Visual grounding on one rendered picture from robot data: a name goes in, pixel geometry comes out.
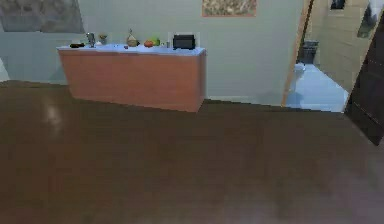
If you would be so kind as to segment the orange counter with pale top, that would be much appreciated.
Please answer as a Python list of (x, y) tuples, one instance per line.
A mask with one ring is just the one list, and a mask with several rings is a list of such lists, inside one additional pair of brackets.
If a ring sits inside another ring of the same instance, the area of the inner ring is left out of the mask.
[(128, 47), (57, 49), (77, 99), (196, 112), (205, 99), (206, 50)]

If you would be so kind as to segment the grey metal garbage can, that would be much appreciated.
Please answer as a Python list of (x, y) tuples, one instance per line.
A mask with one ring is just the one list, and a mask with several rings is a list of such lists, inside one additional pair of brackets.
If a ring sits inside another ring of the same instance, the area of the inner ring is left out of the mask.
[(317, 40), (306, 40), (303, 44), (302, 62), (304, 64), (312, 64), (318, 49), (319, 42)]

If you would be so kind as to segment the black toaster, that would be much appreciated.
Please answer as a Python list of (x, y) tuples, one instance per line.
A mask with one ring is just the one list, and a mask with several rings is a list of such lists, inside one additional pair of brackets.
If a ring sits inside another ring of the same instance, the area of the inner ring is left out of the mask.
[(173, 37), (174, 49), (188, 49), (193, 50), (196, 47), (196, 40), (193, 34), (176, 34)]

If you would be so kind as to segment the tan round bottle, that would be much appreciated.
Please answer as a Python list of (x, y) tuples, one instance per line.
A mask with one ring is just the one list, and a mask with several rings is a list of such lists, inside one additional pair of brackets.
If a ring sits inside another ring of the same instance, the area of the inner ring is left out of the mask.
[(126, 43), (129, 47), (137, 47), (140, 42), (133, 36), (133, 31), (129, 30), (129, 35), (126, 39)]

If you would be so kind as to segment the dark brown room door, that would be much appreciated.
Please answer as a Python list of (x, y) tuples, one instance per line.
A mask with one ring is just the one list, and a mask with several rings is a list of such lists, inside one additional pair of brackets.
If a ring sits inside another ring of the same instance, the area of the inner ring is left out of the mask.
[(384, 137), (384, 12), (349, 96), (345, 115), (378, 146)]

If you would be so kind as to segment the dark green house plant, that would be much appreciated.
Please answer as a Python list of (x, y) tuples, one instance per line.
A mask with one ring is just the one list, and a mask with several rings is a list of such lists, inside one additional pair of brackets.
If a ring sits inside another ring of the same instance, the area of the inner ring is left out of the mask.
[(368, 38), (376, 22), (377, 15), (371, 6), (371, 3), (368, 3), (357, 36), (359, 38)]

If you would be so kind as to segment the brown framed wall picture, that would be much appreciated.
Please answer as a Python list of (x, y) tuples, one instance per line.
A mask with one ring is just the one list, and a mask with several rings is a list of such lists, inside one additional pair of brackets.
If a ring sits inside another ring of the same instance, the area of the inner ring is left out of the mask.
[(203, 17), (255, 16), (258, 0), (202, 0)]

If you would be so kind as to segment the grey framed wall picture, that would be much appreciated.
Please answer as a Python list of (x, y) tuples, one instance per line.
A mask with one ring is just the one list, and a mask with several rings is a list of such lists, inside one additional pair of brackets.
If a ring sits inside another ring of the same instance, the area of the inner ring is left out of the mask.
[(84, 33), (78, 0), (0, 0), (5, 32)]

